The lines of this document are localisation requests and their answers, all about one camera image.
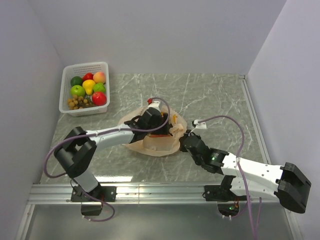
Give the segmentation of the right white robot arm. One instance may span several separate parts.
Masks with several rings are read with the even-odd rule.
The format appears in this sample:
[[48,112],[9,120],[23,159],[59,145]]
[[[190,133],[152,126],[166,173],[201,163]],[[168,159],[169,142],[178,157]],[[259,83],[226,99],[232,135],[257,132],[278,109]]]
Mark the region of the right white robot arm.
[[209,173],[220,174],[219,185],[205,185],[207,202],[245,201],[247,197],[278,201],[285,209],[303,214],[306,211],[311,182],[293,163],[271,165],[208,147],[199,135],[185,134],[180,150],[187,152],[197,166]]

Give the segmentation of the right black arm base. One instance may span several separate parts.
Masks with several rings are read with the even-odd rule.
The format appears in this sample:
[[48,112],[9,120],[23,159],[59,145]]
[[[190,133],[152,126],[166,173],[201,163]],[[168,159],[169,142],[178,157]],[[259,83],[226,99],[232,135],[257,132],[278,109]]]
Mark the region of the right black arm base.
[[232,218],[240,213],[239,197],[220,185],[205,185],[202,197],[206,202],[216,202],[222,216]]

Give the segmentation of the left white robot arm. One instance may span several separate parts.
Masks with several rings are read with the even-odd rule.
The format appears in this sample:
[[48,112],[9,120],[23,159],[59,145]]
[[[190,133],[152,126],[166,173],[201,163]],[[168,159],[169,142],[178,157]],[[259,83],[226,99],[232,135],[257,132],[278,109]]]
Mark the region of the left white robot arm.
[[79,185],[85,198],[89,201],[101,200],[102,187],[88,170],[95,152],[141,141],[149,133],[166,126],[169,118],[169,113],[161,113],[159,109],[150,107],[142,115],[116,127],[98,131],[84,131],[81,127],[77,127],[54,150],[54,156],[69,178]]

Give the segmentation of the red apple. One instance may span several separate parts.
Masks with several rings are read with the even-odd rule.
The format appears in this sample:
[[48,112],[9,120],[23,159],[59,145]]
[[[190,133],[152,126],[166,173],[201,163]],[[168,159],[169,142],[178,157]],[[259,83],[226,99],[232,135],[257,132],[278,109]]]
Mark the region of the red apple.
[[107,96],[104,92],[96,91],[92,94],[92,102],[96,106],[103,106],[107,103]]

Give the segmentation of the translucent orange plastic bag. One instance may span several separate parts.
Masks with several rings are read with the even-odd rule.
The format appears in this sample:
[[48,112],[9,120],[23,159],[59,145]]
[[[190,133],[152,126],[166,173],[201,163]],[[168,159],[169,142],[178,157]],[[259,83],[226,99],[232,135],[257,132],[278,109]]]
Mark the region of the translucent orange plastic bag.
[[156,136],[149,133],[144,139],[125,146],[132,151],[152,157],[163,157],[179,151],[180,138],[187,131],[187,122],[171,107],[167,108],[165,105],[161,107],[162,114],[166,114],[168,111],[170,111],[170,116],[167,135]]

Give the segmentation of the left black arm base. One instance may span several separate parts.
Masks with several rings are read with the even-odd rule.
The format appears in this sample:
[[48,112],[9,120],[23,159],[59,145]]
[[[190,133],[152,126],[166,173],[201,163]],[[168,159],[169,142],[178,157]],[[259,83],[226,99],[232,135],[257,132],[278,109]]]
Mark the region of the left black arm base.
[[85,192],[79,185],[72,187],[70,201],[81,203],[80,211],[85,217],[97,217],[102,213],[103,203],[113,203],[116,200],[115,186],[98,186],[91,192]]

